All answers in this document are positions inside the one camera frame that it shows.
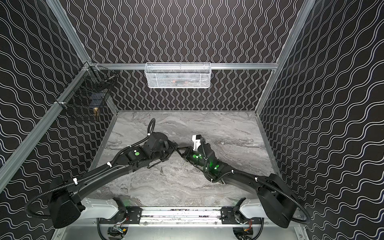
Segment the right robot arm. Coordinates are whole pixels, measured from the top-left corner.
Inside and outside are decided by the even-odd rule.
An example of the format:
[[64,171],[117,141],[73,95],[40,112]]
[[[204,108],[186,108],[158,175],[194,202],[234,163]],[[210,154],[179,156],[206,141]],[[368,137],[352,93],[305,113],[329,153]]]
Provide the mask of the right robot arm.
[[232,185],[248,193],[257,195],[265,216],[281,228],[287,228],[298,208],[293,202],[297,197],[276,174],[258,176],[235,169],[216,158],[209,144],[204,144],[194,151],[193,147],[179,147],[179,155],[200,169],[211,183]]

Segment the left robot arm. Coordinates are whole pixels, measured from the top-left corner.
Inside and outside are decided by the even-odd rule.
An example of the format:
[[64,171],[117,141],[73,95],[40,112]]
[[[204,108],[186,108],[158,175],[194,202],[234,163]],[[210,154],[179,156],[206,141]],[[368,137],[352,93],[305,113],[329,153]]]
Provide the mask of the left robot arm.
[[48,194],[48,207],[53,226],[64,228],[75,222],[86,210],[81,201],[98,188],[113,180],[133,173],[141,168],[148,168],[153,161],[164,162],[178,148],[176,142],[160,132],[153,132],[140,145],[124,148],[111,162],[98,167],[76,180],[55,178],[50,188],[61,187]]

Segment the brass object in basket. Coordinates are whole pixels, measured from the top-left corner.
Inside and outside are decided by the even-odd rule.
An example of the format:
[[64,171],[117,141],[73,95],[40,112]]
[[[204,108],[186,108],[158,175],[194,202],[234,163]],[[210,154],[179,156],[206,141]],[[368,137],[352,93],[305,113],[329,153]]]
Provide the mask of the brass object in basket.
[[99,115],[100,115],[99,108],[93,108],[93,112],[94,112],[94,117],[95,117],[95,118],[98,118]]

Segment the white mesh basket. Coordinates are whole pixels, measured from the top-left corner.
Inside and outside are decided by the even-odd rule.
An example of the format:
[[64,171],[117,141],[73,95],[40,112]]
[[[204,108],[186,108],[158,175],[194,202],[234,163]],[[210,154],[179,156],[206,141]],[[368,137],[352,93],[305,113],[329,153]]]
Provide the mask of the white mesh basket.
[[211,86],[212,66],[209,62],[148,62],[145,77],[153,89],[207,89]]

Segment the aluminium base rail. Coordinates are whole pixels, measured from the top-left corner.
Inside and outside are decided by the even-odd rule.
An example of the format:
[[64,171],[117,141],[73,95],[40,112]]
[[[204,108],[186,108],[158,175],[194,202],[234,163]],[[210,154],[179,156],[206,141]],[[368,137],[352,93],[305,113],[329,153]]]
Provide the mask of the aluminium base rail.
[[127,207],[118,220],[101,219],[102,225],[136,227],[237,227],[260,222],[261,214],[250,218],[239,207]]

